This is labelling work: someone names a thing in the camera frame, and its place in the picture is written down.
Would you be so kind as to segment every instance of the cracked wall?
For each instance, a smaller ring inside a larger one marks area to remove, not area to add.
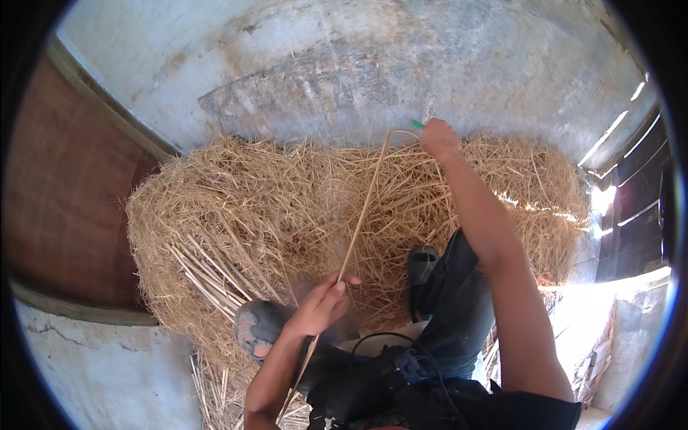
[[[540,138],[599,168],[656,102],[599,0],[81,0],[58,36],[182,152],[220,132],[344,144],[410,129]]]
[[[76,428],[201,429],[183,336],[15,306],[36,366]]]

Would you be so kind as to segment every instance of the shoe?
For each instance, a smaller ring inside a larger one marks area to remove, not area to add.
[[[409,312],[414,323],[418,322],[418,295],[439,259],[437,251],[431,246],[414,246],[409,253]],[[424,314],[420,316],[424,320],[432,317]]]

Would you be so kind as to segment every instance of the leg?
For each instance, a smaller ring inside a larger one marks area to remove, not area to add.
[[[419,293],[418,311],[432,319],[418,342],[437,362],[443,378],[469,379],[495,321],[487,280],[461,230],[451,237]]]
[[[237,342],[258,364],[262,365],[270,348],[275,344],[282,332],[282,327],[294,312],[296,312],[294,308],[271,301],[254,300],[245,303],[238,309],[235,320],[235,337]],[[313,352],[313,357],[308,363],[308,367],[306,367],[301,382],[297,387],[304,396],[307,396],[308,392],[323,377],[347,369],[351,363],[351,354],[330,344],[332,337],[330,329],[324,331],[321,335],[321,340]],[[308,337],[301,346],[292,384],[299,375],[311,340],[312,338]]]

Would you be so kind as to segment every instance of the black cable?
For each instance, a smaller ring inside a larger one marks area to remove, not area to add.
[[[411,342],[411,346],[419,347],[421,352],[427,356],[427,358],[430,360],[430,363],[432,364],[433,368],[435,369],[435,372],[437,372],[437,377],[440,380],[440,387],[442,388],[442,392],[444,393],[444,396],[447,398],[447,401],[449,402],[449,405],[451,406],[454,414],[456,415],[456,419],[459,422],[459,425],[463,428],[468,430],[469,425],[464,419],[464,416],[459,412],[459,409],[456,408],[456,405],[454,405],[454,401],[451,399],[449,395],[449,391],[447,391],[447,386],[444,385],[444,380],[442,379],[442,373],[440,372],[440,368],[437,366],[437,363],[435,362],[435,359],[432,357],[432,354],[430,354],[430,351],[423,346],[421,343],[419,343],[416,339],[412,337],[408,337],[405,334],[401,333],[395,333],[395,332],[378,332],[378,333],[372,333],[368,334],[367,336],[364,336],[356,342],[354,347],[351,349],[351,360],[354,360],[354,355],[356,353],[356,349],[358,346],[365,341],[366,339],[369,339],[371,337],[375,336],[384,336],[384,335],[390,335],[390,336],[397,336],[403,339],[406,339],[407,341]]]

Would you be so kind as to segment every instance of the hay pile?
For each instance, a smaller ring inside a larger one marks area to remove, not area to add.
[[[228,369],[227,401],[238,411],[256,367],[167,244],[193,249],[187,235],[203,243],[203,229],[266,297],[293,303],[294,280],[341,267],[379,151],[224,136],[164,163],[132,194],[129,240],[144,299],[163,325],[189,335],[211,365]],[[464,142],[463,153],[509,209],[539,282],[566,280],[588,213],[570,161],[552,147],[484,134]],[[417,244],[441,252],[458,226],[438,164],[416,144],[389,149],[350,263],[363,280],[351,289],[362,332],[408,320],[408,252]]]

